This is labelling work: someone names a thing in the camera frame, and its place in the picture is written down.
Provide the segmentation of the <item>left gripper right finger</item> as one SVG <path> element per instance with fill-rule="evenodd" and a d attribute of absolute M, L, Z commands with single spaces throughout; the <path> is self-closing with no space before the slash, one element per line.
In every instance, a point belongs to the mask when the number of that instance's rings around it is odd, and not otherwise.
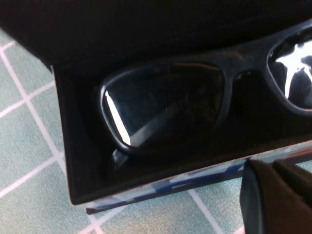
<path fill-rule="evenodd" d="M 276 160 L 273 168 L 307 205 L 312 204 L 312 174 L 310 172 L 283 160 Z"/>

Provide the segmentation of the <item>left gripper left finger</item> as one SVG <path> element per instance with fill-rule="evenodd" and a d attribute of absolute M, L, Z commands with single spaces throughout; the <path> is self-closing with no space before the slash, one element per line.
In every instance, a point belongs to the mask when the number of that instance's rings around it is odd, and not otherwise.
<path fill-rule="evenodd" d="M 244 164 L 240 207 L 247 234 L 310 234 L 312 205 L 307 205 L 272 164 Z"/>

